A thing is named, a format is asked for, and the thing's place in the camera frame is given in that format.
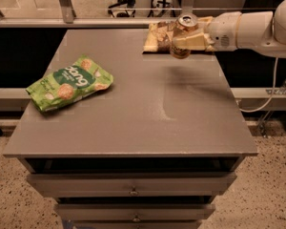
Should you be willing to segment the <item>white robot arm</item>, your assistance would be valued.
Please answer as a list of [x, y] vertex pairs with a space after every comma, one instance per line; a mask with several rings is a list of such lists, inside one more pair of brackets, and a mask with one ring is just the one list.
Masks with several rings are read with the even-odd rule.
[[286, 58], [286, 0], [275, 12], [225, 12], [217, 17], [181, 14], [176, 20], [171, 54], [185, 58], [191, 52], [233, 52], [245, 49]]

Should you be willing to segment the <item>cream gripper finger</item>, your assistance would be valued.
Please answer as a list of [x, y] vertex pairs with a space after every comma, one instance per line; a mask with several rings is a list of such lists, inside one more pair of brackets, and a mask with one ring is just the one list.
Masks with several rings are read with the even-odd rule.
[[203, 30], [207, 30], [210, 24], [213, 22], [214, 18], [212, 16], [205, 16], [198, 18], [198, 27]]
[[211, 51], [213, 41], [204, 31], [190, 32], [173, 38], [173, 45], [182, 50]]

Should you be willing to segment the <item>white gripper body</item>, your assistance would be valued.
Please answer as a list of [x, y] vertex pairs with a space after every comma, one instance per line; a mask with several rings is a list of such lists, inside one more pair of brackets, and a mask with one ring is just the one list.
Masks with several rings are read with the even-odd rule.
[[208, 27], [212, 46], [219, 52], [236, 50], [236, 32], [241, 12], [225, 12], [215, 17]]

